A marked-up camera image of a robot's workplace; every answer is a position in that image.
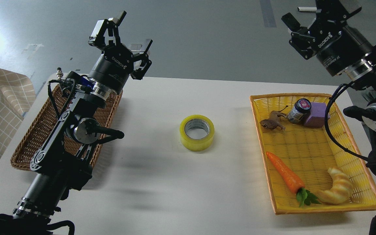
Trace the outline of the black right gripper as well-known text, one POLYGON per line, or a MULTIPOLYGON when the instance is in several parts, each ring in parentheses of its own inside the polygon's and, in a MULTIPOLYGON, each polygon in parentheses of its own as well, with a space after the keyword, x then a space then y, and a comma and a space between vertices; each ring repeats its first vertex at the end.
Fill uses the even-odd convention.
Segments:
POLYGON ((347 20, 361 12, 357 0, 316 0, 315 19, 308 27, 287 13, 281 20, 288 27, 289 44, 305 60, 316 56, 331 76, 354 65, 370 53, 372 44, 347 20))

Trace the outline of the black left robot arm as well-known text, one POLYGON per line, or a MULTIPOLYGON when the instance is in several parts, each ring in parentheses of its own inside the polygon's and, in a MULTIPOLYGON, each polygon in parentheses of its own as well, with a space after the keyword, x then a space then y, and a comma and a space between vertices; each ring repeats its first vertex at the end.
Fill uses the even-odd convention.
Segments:
POLYGON ((70 220, 51 223, 61 211, 58 202, 67 199, 71 189, 81 190, 92 178, 91 160, 98 145, 124 138, 124 132, 101 126, 94 115, 105 108, 112 93, 119 95, 129 77, 143 79, 152 61, 148 39, 141 49, 132 51, 121 43, 119 26, 127 12, 98 20, 88 44, 101 55, 88 75, 71 71, 48 82, 48 98, 57 122, 35 152, 30 170, 36 177, 18 202, 12 215, 0 214, 0 235, 52 235, 62 227, 75 233, 70 220))

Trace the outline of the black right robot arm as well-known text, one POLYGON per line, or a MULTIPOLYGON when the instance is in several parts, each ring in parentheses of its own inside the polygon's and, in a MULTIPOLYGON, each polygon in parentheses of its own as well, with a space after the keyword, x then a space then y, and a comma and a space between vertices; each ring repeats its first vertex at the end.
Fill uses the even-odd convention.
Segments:
MULTIPOLYGON (((317 0, 315 19, 308 27, 301 24, 291 13, 282 16, 282 21, 291 34, 289 44, 306 60, 316 56, 331 76, 345 73, 351 82, 340 85, 328 102, 326 111, 347 88, 376 92, 376 45, 347 20, 362 9, 357 0, 317 0)), ((366 108, 351 106, 343 110, 351 118, 364 122, 369 127, 371 152, 367 157, 346 149, 334 139, 325 120, 330 139, 346 153, 366 162, 366 166, 376 176, 376 98, 369 101, 366 108)))

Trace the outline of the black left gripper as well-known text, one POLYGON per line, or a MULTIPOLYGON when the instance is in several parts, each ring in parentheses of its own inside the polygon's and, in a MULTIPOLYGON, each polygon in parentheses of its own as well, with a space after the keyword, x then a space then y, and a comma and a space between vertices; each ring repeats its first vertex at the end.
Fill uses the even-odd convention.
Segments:
POLYGON ((132 79, 142 80, 152 65, 149 59, 152 39, 131 44, 130 49, 121 44, 118 28, 126 15, 126 11, 121 11, 116 17, 98 20, 88 39, 88 45, 103 51, 88 77, 117 94, 122 91, 129 75, 132 79))

